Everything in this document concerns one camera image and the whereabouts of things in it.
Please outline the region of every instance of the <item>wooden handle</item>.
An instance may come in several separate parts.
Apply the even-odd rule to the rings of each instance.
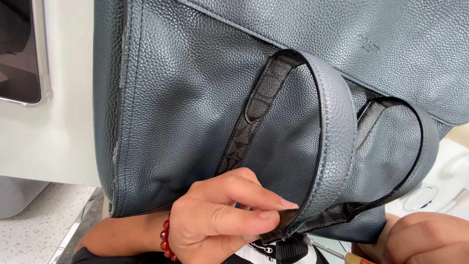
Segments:
[[[374,263],[360,256],[357,256],[355,254],[347,253],[345,254],[345,264],[374,264]]]

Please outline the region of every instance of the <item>hand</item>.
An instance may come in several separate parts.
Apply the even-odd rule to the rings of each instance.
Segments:
[[[384,264],[468,264],[469,221],[440,213],[413,213],[388,234]]]
[[[235,208],[236,202],[243,210]],[[251,170],[229,171],[195,182],[174,202],[169,246],[184,264],[220,264],[273,230],[280,221],[278,210],[294,208],[298,205],[262,188]]]

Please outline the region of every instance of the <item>embossed coach logo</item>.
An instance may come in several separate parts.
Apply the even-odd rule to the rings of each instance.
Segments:
[[[364,35],[358,35],[358,42],[362,45],[362,48],[367,52],[378,52],[379,47],[376,44],[373,44],[371,40],[369,40]]]

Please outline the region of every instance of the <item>fingernail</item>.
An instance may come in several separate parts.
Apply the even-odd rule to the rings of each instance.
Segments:
[[[259,235],[244,235],[246,241],[256,241],[259,239]]]
[[[282,199],[281,201],[282,205],[285,206],[287,209],[298,209],[298,204],[294,203],[294,202],[289,202],[285,199]]]
[[[262,219],[271,219],[277,214],[278,214],[277,211],[260,212],[259,217]]]

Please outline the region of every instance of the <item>speckled countertop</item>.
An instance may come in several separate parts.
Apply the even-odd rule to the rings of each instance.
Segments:
[[[0,264],[47,264],[94,190],[50,183],[20,214],[0,220]]]

